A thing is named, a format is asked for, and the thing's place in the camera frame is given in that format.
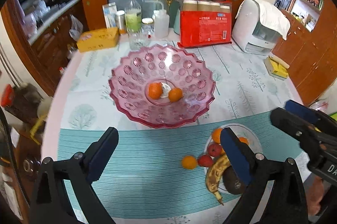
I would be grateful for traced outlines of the person's right hand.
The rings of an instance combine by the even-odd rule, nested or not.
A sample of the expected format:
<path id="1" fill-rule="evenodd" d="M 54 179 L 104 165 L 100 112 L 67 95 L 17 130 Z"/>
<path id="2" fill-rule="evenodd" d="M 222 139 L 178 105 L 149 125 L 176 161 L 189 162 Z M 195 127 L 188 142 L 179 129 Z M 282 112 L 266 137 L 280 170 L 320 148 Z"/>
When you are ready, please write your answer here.
<path id="1" fill-rule="evenodd" d="M 324 196 L 324 186 L 323 180 L 315 176 L 314 181 L 309 188 L 306 198 L 307 198 L 307 206 L 308 206 L 308 215 L 316 215 L 320 210 L 320 202 Z"/>

